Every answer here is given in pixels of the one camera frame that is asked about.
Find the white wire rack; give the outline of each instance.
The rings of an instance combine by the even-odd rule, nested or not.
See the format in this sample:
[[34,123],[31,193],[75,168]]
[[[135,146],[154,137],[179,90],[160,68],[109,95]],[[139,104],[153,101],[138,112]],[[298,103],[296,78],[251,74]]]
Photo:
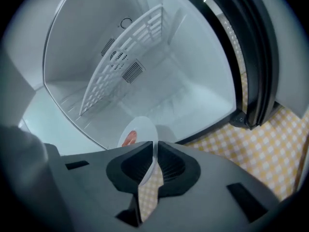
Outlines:
[[108,97],[133,61],[161,41],[162,9],[160,4],[143,14],[112,44],[91,77],[80,116]]

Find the yellow checkered tablecloth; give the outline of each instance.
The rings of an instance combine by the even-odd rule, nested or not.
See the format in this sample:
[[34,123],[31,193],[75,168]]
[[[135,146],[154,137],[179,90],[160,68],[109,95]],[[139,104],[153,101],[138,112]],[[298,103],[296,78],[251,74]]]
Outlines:
[[[242,76],[243,109],[247,109],[247,77]],[[307,152],[309,112],[303,119],[281,108],[268,122],[254,130],[236,128],[227,124],[187,144],[200,151],[225,157],[265,183],[280,200],[296,188]],[[157,205],[157,190],[163,185],[159,168],[150,180],[139,188],[141,218],[143,221]]]

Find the vent grille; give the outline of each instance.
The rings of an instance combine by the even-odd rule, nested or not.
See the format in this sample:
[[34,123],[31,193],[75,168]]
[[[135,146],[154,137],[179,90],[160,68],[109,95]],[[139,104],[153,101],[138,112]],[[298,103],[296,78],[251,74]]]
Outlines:
[[131,84],[143,72],[144,67],[139,62],[135,61],[122,77],[127,83]]
[[[112,55],[111,55],[111,57],[110,57],[110,60],[112,60],[112,58],[114,57],[114,55],[115,55],[116,53],[117,53],[117,52],[113,52],[113,53],[112,53]],[[121,57],[123,54],[124,54],[124,53],[120,53],[119,56],[116,58],[115,61],[117,61],[118,59],[120,59],[120,57]],[[125,55],[125,56],[121,59],[121,61],[124,61],[126,58],[127,58],[127,55]],[[123,63],[123,64],[116,64],[114,70],[117,70],[118,67],[119,67],[119,69],[121,69],[124,65],[125,65],[125,63]]]
[[115,39],[110,39],[104,46],[104,48],[101,51],[102,57],[105,55],[105,53],[108,51],[108,49],[112,46],[112,44],[115,42]]

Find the black slot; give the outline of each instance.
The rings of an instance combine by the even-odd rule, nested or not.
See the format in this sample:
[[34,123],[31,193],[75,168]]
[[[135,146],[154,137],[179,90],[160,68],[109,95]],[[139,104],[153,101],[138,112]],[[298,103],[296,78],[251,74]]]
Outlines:
[[226,187],[250,223],[254,222],[267,212],[259,201],[249,193],[241,183],[231,184]]
[[89,165],[89,162],[85,160],[77,161],[77,162],[72,162],[72,163],[67,163],[66,167],[68,170],[75,169],[75,168],[81,168],[86,165]]

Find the paper plate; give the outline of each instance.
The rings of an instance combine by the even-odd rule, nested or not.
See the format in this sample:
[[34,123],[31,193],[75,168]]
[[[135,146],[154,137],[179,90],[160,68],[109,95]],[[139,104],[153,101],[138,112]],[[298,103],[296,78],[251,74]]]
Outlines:
[[149,118],[144,116],[137,117],[127,125],[118,142],[118,147],[122,147],[144,141],[153,141],[154,156],[153,163],[139,186],[144,185],[155,170],[157,162],[157,146],[159,141],[156,127]]

